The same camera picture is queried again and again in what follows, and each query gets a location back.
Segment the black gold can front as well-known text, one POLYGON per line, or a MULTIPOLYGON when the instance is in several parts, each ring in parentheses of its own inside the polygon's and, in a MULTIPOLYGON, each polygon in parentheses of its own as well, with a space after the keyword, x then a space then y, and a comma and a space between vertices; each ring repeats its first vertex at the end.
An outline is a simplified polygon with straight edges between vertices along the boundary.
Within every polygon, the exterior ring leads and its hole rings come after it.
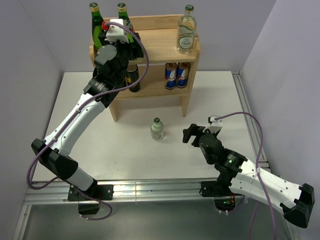
MULTIPOLYGON (((129 65, 126 70, 126 82, 127 85, 131 85, 139 80, 139 69, 137 65, 129 65)), ((138 82, 133 87, 129 88, 129 90, 133 93, 138 92, 141 89, 141 85, 138 82)))

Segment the small clear glass bottle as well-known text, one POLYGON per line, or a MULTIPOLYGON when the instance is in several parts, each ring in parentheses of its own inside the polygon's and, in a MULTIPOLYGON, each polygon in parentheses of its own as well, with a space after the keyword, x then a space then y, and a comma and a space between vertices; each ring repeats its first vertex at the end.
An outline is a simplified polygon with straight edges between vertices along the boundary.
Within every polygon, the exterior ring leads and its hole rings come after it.
POLYGON ((161 140, 163 138, 164 125, 161 122, 160 118, 154 118, 153 122, 150 125, 150 135, 154 140, 161 140))

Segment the green bottle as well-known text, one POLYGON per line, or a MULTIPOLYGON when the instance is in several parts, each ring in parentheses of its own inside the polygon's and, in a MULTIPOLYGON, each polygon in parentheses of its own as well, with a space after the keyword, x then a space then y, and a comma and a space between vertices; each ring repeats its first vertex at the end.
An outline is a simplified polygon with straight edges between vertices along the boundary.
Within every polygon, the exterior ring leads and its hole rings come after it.
POLYGON ((135 30, 133 28, 133 25, 131 23, 131 20, 127 12, 127 5, 123 2, 120 2, 117 4, 117 10, 118 10, 118 18, 123 19, 126 28, 129 29, 132 33, 135 33, 135 30))
POLYGON ((99 50, 103 46, 105 41, 105 36, 102 29, 104 19, 100 13, 100 7, 96 2, 91 2, 89 4, 89 9, 92 19, 91 35, 93 45, 96 50, 99 50))

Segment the large clear soda water bottle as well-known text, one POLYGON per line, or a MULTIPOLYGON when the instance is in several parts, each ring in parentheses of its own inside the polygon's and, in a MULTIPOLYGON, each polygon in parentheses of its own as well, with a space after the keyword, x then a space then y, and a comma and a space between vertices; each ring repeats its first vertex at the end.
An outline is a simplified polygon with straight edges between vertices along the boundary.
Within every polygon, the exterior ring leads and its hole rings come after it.
POLYGON ((176 48, 182 54, 191 52, 197 35, 197 22, 194 17, 194 6, 185 6, 184 15, 179 19, 177 25, 176 48))

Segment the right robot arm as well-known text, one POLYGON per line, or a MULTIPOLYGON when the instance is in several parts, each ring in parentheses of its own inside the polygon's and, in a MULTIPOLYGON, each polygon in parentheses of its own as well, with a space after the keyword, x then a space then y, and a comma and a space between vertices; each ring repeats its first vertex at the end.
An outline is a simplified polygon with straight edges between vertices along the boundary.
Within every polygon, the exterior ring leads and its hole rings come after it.
POLYGON ((243 195, 252 198, 283 214, 291 224, 307 228, 315 204, 314 188, 307 184, 295 184, 262 168, 242 154, 225 148, 217 134, 192 123, 183 131, 183 143, 192 136, 192 146, 200 148, 206 162, 219 172, 216 180, 201 182, 203 197, 243 195))

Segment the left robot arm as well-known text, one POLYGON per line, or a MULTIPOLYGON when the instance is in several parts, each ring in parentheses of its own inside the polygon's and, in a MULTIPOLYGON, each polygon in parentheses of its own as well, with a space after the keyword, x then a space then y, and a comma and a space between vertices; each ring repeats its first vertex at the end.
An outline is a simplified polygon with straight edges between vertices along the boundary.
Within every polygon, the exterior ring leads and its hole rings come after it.
POLYGON ((70 157, 75 143, 91 122, 113 102, 120 91, 127 88, 126 72, 129 61, 134 59, 138 43, 109 40, 97 50, 91 80, 79 101, 62 123, 45 139, 36 138, 31 148, 35 153, 28 173, 40 162, 61 179, 79 189, 79 194, 91 200, 98 193, 97 181, 82 170, 70 157))

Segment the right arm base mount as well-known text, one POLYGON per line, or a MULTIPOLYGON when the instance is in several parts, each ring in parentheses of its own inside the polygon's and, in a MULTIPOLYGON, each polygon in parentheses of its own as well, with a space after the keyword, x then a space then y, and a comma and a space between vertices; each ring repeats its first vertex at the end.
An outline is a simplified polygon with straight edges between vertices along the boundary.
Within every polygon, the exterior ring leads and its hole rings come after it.
POLYGON ((218 184, 216 180, 201 181, 199 194, 203 198, 212 198, 214 209, 220 215, 236 212, 245 202, 243 195, 232 193, 228 186, 218 184))

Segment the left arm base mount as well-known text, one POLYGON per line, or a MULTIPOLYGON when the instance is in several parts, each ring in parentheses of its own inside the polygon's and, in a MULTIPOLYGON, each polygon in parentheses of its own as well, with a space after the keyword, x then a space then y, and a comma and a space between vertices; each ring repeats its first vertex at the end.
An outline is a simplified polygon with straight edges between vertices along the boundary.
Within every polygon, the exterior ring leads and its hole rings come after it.
POLYGON ((67 196, 68 202, 78 202, 78 213, 86 220, 99 221, 108 218, 112 212, 112 206, 106 202, 113 199, 114 186, 112 184, 97 184, 91 190, 80 190, 71 185, 67 196), (106 216, 94 217, 102 207, 109 208, 106 216))

